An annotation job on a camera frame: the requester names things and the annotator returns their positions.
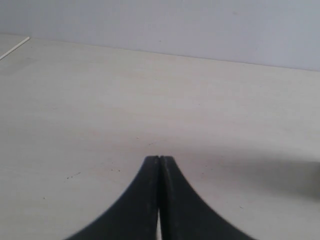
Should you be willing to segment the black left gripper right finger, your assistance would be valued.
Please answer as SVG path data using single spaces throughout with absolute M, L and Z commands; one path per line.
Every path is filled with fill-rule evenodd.
M 252 240 L 216 213 L 171 156 L 160 157 L 158 208 L 163 240 Z

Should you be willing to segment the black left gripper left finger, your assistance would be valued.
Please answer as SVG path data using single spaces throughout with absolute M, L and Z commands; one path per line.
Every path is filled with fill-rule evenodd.
M 160 158 L 147 156 L 124 193 L 69 240 L 156 240 Z

